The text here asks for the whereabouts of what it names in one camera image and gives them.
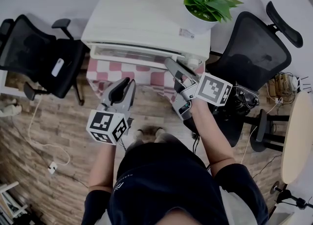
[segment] white cable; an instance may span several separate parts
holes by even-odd
[[[244,155],[243,155],[243,157],[242,157],[242,159],[241,159],[240,164],[243,164],[243,160],[244,160],[244,157],[245,157],[245,154],[246,154],[246,150],[247,150],[248,145],[249,145],[249,142],[250,142],[251,135],[252,135],[253,131],[256,130],[257,127],[258,127],[258,126],[256,126],[256,127],[254,128],[254,130],[252,130],[252,132],[251,132],[251,134],[250,134],[250,136],[249,136],[248,143],[246,144],[246,149],[245,149],[245,152],[244,152]]]
[[[38,143],[38,142],[34,142],[34,141],[31,139],[31,137],[30,137],[30,128],[31,128],[31,125],[33,124],[34,117],[35,117],[35,115],[36,115],[37,109],[38,109],[38,107],[39,107],[39,105],[40,105],[40,103],[41,103],[42,98],[43,98],[43,96],[40,97],[40,100],[38,101],[38,104],[37,104],[37,106],[36,106],[36,108],[35,108],[35,111],[34,111],[34,113],[33,113],[33,116],[31,117],[31,120],[30,120],[30,124],[29,124],[29,126],[28,126],[28,139],[29,139],[29,142],[30,142],[32,145],[34,145],[34,146],[38,146],[38,145],[39,145],[39,146],[42,146],[42,147],[48,147],[48,146],[50,146],[50,147],[53,147],[53,148],[59,148],[59,149],[63,150],[64,153],[65,153],[65,154],[67,155],[67,157],[68,157],[67,163],[55,162],[55,164],[57,164],[57,165],[62,165],[62,166],[66,166],[66,165],[68,165],[69,162],[70,162],[70,156],[69,156],[68,152],[65,151],[64,148],[62,148],[62,147],[59,146],[59,145],[53,145],[53,144],[49,144],[49,143],[47,143],[47,144],[40,144],[40,143]]]
[[[272,107],[272,108],[270,109],[270,111],[268,111],[266,114],[268,114],[269,112],[271,112],[278,104],[281,104],[281,103],[276,103],[275,106]],[[249,136],[248,143],[246,144],[246,149],[245,149],[245,152],[244,152],[244,155],[243,155],[243,157],[242,157],[242,159],[241,159],[240,164],[243,164],[243,160],[244,160],[244,157],[245,157],[245,154],[246,154],[246,150],[247,150],[248,145],[249,145],[249,143],[250,143],[251,135],[252,135],[253,131],[255,131],[255,129],[256,129],[257,127],[258,127],[258,126],[256,126],[256,127],[254,128],[254,130],[252,130],[252,132],[251,132],[251,134],[250,134],[250,136]]]

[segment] dark t-shirt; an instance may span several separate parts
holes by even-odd
[[[173,208],[201,224],[228,224],[220,186],[237,194],[259,225],[267,222],[267,206],[245,166],[226,166],[212,178],[183,145],[143,144],[123,158],[112,194],[95,190],[87,195],[82,224],[95,224],[107,210],[113,225],[153,225]]]

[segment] white plug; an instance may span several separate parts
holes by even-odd
[[[53,161],[48,167],[48,171],[50,174],[53,175],[53,173],[57,170],[57,168],[58,168],[58,165]]]
[[[280,97],[279,99],[277,97],[275,97],[275,103],[279,104],[279,103],[283,103],[283,98]]]

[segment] potted plant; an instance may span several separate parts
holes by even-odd
[[[238,0],[184,0],[194,29],[206,32],[217,22],[231,20],[230,9],[242,4]]]

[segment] green leaves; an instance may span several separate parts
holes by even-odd
[[[194,16],[209,22],[231,20],[229,9],[242,4],[238,0],[184,0],[183,3]]]

